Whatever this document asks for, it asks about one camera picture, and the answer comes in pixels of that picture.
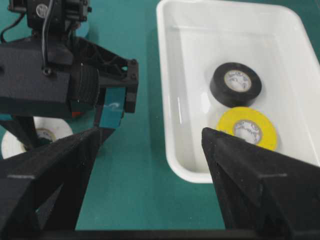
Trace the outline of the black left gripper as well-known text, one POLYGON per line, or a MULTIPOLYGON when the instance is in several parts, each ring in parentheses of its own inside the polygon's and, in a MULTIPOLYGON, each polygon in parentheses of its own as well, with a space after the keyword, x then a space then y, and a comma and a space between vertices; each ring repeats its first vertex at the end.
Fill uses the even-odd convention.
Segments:
POLYGON ((95 108, 93 126, 102 145, 120 126, 124 111, 134 113, 139 85, 139 64, 82 37, 65 40, 73 60, 69 74, 67 114, 95 108))

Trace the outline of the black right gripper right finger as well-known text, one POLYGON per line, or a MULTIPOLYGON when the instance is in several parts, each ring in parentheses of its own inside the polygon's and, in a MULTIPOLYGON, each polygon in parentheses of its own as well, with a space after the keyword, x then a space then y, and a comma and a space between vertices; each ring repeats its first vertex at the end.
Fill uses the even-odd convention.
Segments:
POLYGON ((227 229, 320 230, 320 169, 211 128, 202 149, 227 229))

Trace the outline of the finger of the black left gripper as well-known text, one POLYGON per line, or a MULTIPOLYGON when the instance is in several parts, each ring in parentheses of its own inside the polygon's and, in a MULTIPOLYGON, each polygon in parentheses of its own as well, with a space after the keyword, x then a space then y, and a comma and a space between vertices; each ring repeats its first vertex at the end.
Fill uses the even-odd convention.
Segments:
POLYGON ((35 121, 30 116, 11 115, 10 119, 0 120, 0 125, 13 134, 28 149, 40 146, 35 121))

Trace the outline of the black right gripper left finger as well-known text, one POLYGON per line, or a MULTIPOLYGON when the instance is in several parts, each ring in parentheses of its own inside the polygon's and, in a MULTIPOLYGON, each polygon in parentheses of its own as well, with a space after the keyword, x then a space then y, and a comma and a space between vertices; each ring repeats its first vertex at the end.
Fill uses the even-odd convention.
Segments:
POLYGON ((0 231, 75 231, 100 148, 95 127, 0 162, 0 231))

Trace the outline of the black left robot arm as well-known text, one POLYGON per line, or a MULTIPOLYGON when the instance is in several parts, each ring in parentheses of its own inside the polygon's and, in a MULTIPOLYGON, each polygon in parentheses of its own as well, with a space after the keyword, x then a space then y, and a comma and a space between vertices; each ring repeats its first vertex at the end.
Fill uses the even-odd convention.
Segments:
POLYGON ((75 35, 88 0, 11 0, 30 36, 0 40, 0 124, 28 149, 40 146, 34 117, 67 119, 95 110, 100 141, 136 108, 139 64, 75 35))

